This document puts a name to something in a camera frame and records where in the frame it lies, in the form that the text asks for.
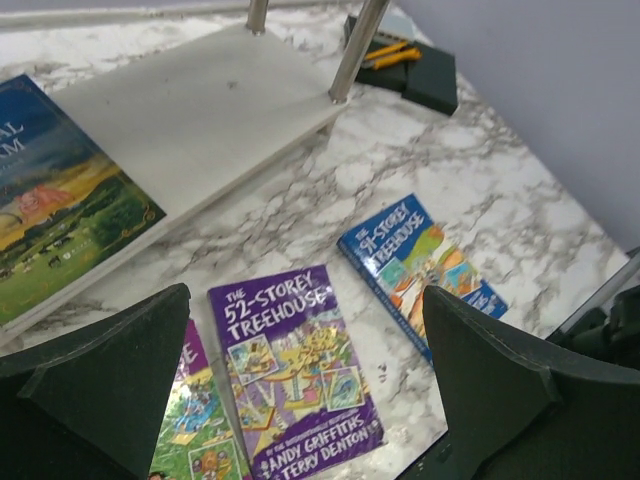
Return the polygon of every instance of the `gray wall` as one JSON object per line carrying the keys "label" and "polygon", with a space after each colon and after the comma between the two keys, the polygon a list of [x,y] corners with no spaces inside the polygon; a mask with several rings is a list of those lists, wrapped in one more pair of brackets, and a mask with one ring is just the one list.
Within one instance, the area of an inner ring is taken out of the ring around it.
{"label": "gray wall", "polygon": [[640,2],[399,3],[609,235],[640,245]]}

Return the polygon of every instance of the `white shelf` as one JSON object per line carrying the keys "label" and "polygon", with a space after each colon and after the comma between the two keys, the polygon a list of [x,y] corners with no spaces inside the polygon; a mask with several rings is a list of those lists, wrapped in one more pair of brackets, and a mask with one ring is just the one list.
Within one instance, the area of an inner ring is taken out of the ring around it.
{"label": "white shelf", "polygon": [[275,35],[237,25],[53,94],[167,218],[12,322],[0,344],[331,124],[345,105],[328,88]]}

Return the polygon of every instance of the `black foam piece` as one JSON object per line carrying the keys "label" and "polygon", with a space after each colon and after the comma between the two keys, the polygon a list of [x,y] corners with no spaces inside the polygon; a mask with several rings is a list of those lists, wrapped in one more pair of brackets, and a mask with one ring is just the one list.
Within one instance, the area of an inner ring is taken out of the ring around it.
{"label": "black foam piece", "polygon": [[640,372],[536,338],[438,287],[425,289],[423,317],[449,432],[400,478],[640,478]]}
{"label": "black foam piece", "polygon": [[146,478],[188,317],[176,285],[0,358],[2,477]]}
{"label": "black foam piece", "polygon": [[[356,25],[356,20],[357,17],[353,15],[349,15],[347,17],[347,21],[344,24],[345,45],[351,37],[351,32]],[[374,39],[369,45],[367,53],[371,53],[388,46],[388,44],[378,42]],[[407,64],[399,63],[381,70],[361,68],[356,76],[356,82],[402,93],[407,87]]]}
{"label": "black foam piece", "polygon": [[458,108],[455,57],[420,42],[415,42],[415,46],[422,52],[422,58],[407,64],[407,86],[402,98],[453,115]]}

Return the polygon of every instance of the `white marble surface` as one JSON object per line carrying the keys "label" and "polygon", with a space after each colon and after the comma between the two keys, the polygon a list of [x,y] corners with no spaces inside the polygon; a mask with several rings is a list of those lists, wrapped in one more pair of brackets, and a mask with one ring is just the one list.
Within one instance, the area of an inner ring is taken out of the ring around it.
{"label": "white marble surface", "polygon": [[[274,11],[268,25],[329,76],[349,11]],[[53,91],[242,20],[211,16],[3,33],[0,79],[26,72]],[[45,341],[177,282],[189,286],[193,315],[210,332],[208,288],[326,263],[388,443],[320,478],[394,478],[446,428],[444,413],[431,369],[338,253],[335,242],[344,230],[417,193],[510,304],[505,321],[539,336],[627,260],[501,118],[463,79],[459,85],[461,105],[452,119],[356,86],[329,139],[316,138],[289,155],[10,347]],[[206,341],[215,349],[211,335]]]}

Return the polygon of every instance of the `book cover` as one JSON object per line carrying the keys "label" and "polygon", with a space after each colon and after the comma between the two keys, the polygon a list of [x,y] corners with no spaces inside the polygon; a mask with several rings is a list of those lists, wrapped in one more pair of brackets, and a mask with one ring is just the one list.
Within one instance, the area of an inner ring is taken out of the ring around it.
{"label": "book cover", "polygon": [[347,231],[338,247],[428,361],[422,318],[427,285],[438,285],[497,319],[508,309],[413,194]]}
{"label": "book cover", "polygon": [[149,473],[149,480],[187,479],[251,479],[193,320]]}
{"label": "book cover", "polygon": [[324,266],[209,291],[254,478],[302,479],[383,443]]}
{"label": "book cover", "polygon": [[0,84],[0,327],[164,216],[28,76]]}

